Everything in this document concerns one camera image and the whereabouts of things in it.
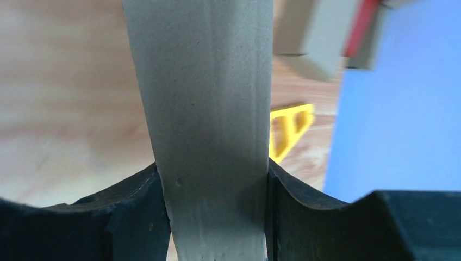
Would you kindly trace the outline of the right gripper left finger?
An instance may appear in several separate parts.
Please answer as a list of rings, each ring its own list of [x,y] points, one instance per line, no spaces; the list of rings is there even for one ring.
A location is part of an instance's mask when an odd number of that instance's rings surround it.
[[[1,200],[1,260],[165,260],[170,233],[155,164],[73,204]]]

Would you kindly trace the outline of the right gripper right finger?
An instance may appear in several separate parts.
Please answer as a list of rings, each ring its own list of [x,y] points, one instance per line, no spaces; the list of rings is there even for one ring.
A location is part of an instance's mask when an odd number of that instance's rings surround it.
[[[269,260],[460,260],[460,193],[374,191],[346,203],[269,162]]]

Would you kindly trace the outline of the brown cardboard box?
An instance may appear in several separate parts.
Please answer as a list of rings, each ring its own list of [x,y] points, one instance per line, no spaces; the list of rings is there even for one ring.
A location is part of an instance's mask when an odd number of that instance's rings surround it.
[[[273,1],[123,1],[179,260],[264,260]]]

